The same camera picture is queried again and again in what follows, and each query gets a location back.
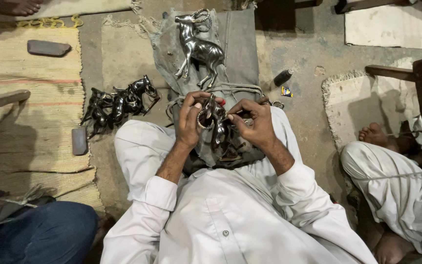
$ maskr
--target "knee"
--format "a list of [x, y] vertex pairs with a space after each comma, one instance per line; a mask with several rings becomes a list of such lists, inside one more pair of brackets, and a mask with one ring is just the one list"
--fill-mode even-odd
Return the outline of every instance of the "knee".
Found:
[[44, 206], [47, 221], [62, 227], [58, 235], [72, 242], [93, 241], [97, 232], [98, 216], [91, 206], [71, 201], [56, 201]]
[[369, 163], [372, 159], [370, 153], [372, 152], [365, 142], [349, 142], [341, 152], [341, 165], [351, 177], [353, 174], [356, 174], [356, 177], [368, 177], [359, 164]]
[[142, 131], [147, 123], [139, 120], [128, 120], [115, 134], [115, 148], [123, 141], [140, 144]]
[[341, 152], [341, 164], [343, 167], [351, 164], [354, 159], [365, 157], [365, 147], [364, 143], [360, 141], [351, 141], [346, 144]]

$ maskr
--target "white rug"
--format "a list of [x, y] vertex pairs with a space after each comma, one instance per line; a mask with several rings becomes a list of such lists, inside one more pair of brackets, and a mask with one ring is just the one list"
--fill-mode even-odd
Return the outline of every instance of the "white rug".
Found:
[[422, 48], [422, 2], [346, 13], [345, 36], [346, 44]]
[[[394, 67], [412, 68], [412, 59], [399, 60]], [[322, 83], [325, 113], [332, 138], [340, 152], [358, 139], [362, 127], [372, 122], [386, 134], [400, 132], [402, 121], [418, 116], [416, 87], [412, 82], [389, 77], [367, 76], [363, 71], [349, 71], [331, 76]]]

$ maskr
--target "grey cloth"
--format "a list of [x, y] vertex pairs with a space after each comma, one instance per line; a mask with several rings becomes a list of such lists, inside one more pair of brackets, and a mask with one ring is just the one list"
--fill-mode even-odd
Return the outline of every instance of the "grey cloth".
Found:
[[[185, 55], [180, 45], [178, 23], [175, 16], [191, 14], [191, 12], [177, 12], [171, 9], [169, 16], [162, 21], [161, 29], [151, 34], [151, 45], [157, 70], [170, 85], [175, 95], [184, 97], [187, 93], [199, 91], [196, 85], [206, 75], [206, 67], [199, 65], [198, 70], [192, 64], [188, 78], [177, 77], [174, 74], [180, 69]], [[217, 67], [218, 76], [214, 86], [207, 88], [208, 80], [203, 84], [203, 90], [222, 97], [226, 100], [224, 108], [230, 110], [243, 98], [256, 100], [262, 96], [258, 87], [258, 56], [255, 41], [255, 17], [253, 6], [242, 11], [228, 11], [216, 13], [211, 11], [212, 27], [206, 33], [198, 33], [198, 37], [221, 46], [225, 55], [224, 65]], [[178, 120], [179, 107], [172, 107], [173, 121]], [[247, 146], [240, 149], [242, 159], [234, 162], [220, 162], [211, 151], [212, 130], [202, 132], [195, 150], [206, 166], [232, 167], [242, 163], [249, 163], [264, 158], [264, 154], [253, 147], [248, 141]]]

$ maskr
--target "metal sculpture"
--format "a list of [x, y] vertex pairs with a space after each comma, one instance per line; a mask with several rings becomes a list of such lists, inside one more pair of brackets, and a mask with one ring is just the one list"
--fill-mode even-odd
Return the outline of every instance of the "metal sculpture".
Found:
[[98, 134], [98, 130], [105, 129], [108, 125], [108, 115], [104, 112], [105, 108], [112, 107], [114, 102], [113, 96], [110, 93], [102, 92], [92, 87], [92, 95], [89, 99], [89, 106], [87, 112], [79, 125], [83, 125], [84, 122], [93, 119], [94, 120], [94, 131], [88, 137], [90, 140], [93, 136]]
[[245, 142], [238, 145], [239, 135], [235, 125], [226, 118], [226, 110], [216, 103], [215, 95], [206, 100], [198, 114], [196, 122], [203, 129], [213, 128], [211, 150], [221, 161], [233, 161], [240, 158], [237, 150], [245, 147]]
[[[89, 99], [89, 106], [87, 112], [79, 125], [83, 125], [86, 121], [93, 119], [93, 132], [88, 137], [90, 140], [95, 135], [99, 134], [99, 130], [107, 128], [114, 128], [114, 125], [120, 126], [123, 118], [128, 114], [137, 116], [141, 113], [149, 112], [149, 110], [159, 101], [160, 96], [156, 88], [152, 86], [147, 75], [132, 84], [128, 85], [126, 89], [118, 89], [114, 87], [116, 93], [107, 93], [92, 88], [92, 96]], [[147, 110], [143, 106], [143, 93], [149, 97], [154, 98], [154, 101], [149, 105]], [[112, 108], [111, 112], [107, 114], [105, 109]]]
[[[203, 16], [204, 13], [206, 13], [205, 18], [197, 19], [200, 16]], [[204, 23], [206, 20], [209, 21], [207, 29], [200, 29], [200, 24]], [[193, 15], [178, 15], [175, 17], [175, 22], [179, 23], [180, 44], [186, 57], [180, 70], [175, 75], [182, 75], [186, 66], [187, 69], [182, 77], [187, 78], [189, 76], [191, 58], [194, 58], [206, 65], [206, 71], [208, 73], [203, 80], [197, 83], [197, 85], [202, 88], [204, 82], [212, 78], [211, 82], [208, 84], [208, 87], [212, 87], [218, 75], [216, 67], [220, 64], [224, 64], [224, 52], [217, 44], [196, 37], [198, 32], [208, 32], [211, 28], [212, 21], [210, 11], [208, 9], [200, 9]]]

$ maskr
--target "woven mat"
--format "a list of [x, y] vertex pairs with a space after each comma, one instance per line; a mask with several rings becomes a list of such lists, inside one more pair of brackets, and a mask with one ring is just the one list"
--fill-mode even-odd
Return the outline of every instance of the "woven mat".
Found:
[[[412, 69], [412, 58], [395, 62], [392, 67]], [[364, 126], [376, 122], [386, 134], [400, 132], [402, 121], [420, 114], [413, 82], [389, 77], [372, 78], [365, 72], [349, 71], [331, 76], [322, 83], [325, 113], [335, 146], [358, 140]]]
[[[71, 153], [71, 129], [83, 115], [79, 31], [63, 29], [0, 30], [0, 94], [28, 89], [21, 104], [0, 108], [0, 190], [12, 197], [42, 183], [55, 189], [58, 201], [88, 204], [99, 214], [105, 207], [93, 182], [89, 156]], [[27, 53], [27, 40], [68, 43], [63, 58]]]

